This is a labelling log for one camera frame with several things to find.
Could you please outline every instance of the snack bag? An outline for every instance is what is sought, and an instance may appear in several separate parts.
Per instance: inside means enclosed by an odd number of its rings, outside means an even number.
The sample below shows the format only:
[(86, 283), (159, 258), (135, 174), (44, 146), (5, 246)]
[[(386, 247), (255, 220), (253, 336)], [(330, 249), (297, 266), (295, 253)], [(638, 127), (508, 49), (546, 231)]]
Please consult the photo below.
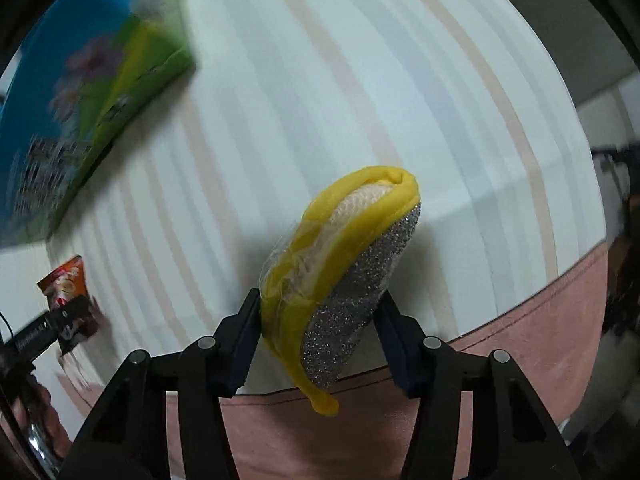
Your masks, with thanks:
[[(42, 293), (47, 297), (49, 309), (54, 310), (76, 296), (86, 296), (84, 265), (81, 256), (74, 256), (60, 265), (38, 282)], [(73, 328), (58, 337), (62, 355), (70, 352), (79, 342), (88, 339), (98, 330), (98, 322), (93, 315), (76, 319)]]

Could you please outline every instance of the colorful package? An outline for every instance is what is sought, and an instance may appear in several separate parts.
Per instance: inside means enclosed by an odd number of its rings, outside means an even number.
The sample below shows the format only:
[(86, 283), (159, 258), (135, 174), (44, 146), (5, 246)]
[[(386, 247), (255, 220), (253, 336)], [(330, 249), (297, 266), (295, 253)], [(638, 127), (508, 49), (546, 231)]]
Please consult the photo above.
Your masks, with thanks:
[(0, 113), (0, 247), (46, 238), (114, 137), (193, 62), (178, 0), (56, 0)]
[[(66, 305), (76, 296), (89, 297), (84, 281), (84, 265), (80, 256), (74, 256), (60, 265), (38, 282), (38, 287), (47, 297), (49, 309)], [(98, 322), (93, 315), (74, 322), (74, 328), (58, 337), (63, 354), (71, 351), (79, 342), (90, 338), (98, 330)]]

